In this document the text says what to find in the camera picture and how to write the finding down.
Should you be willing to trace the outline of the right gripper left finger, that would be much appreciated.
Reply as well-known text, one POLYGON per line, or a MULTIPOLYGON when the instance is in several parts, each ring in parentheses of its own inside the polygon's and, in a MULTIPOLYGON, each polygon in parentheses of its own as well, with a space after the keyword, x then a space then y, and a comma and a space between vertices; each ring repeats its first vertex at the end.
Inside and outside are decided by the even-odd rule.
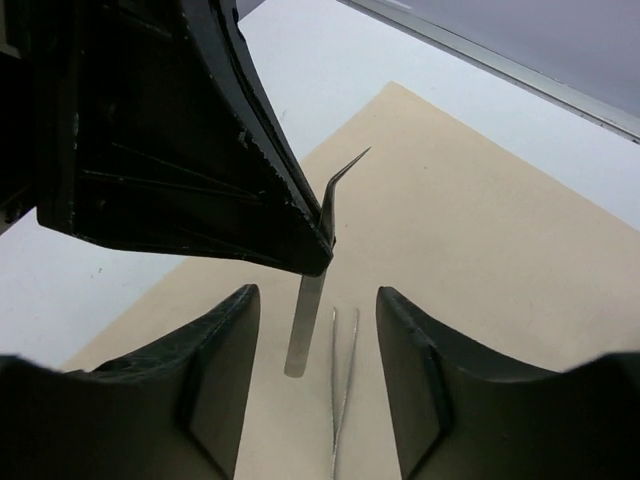
POLYGON ((91 371, 1 359, 5 479, 230 479, 255 358, 260 292, 91 371))

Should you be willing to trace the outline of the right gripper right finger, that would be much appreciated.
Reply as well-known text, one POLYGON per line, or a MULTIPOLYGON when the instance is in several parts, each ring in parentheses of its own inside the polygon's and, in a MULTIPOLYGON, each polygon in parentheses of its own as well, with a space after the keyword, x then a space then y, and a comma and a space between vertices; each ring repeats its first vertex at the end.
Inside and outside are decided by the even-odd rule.
POLYGON ((376 323, 405 479, 635 479, 639 356, 556 373, 492 350, 391 287, 376 323))

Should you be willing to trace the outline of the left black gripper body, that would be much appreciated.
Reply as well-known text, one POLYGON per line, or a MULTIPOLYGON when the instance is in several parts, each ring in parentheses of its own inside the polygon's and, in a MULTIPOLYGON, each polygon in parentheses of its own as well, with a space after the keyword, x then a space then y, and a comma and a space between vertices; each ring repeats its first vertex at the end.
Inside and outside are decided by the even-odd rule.
POLYGON ((232 1, 5 1, 1 225, 318 275, 320 205, 232 1))

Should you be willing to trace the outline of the beige cloth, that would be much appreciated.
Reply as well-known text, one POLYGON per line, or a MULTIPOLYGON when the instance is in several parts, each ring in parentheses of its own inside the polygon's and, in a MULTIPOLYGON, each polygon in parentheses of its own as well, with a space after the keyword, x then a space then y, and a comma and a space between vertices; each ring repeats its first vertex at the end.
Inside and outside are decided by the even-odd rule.
POLYGON ((332 311, 339 383, 361 313, 337 479, 405 479, 376 323, 396 289, 431 317, 526 364, 561 373, 639 356, 639 234, 461 122, 389 84, 303 163, 321 186, 370 151, 337 191, 334 259, 305 375, 284 375, 299 279, 253 264, 188 259, 68 367, 94 368, 184 325, 237 287, 261 320, 236 475, 329 479, 332 311))

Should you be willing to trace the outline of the curved tip steel tweezers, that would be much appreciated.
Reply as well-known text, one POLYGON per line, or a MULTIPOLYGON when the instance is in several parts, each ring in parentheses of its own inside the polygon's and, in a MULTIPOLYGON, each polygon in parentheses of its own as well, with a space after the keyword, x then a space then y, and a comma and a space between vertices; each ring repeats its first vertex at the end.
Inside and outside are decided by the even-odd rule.
MULTIPOLYGON (((370 147, 366 148, 336 172, 327 182, 322 202, 319 228, 320 232, 329 241, 331 248, 333 248, 336 243, 335 191, 337 184, 369 151, 370 147)), ((324 270, 316 277, 308 275, 301 277, 284 366, 284 373, 288 377, 301 378, 305 373, 326 272, 327 270, 324 270)))

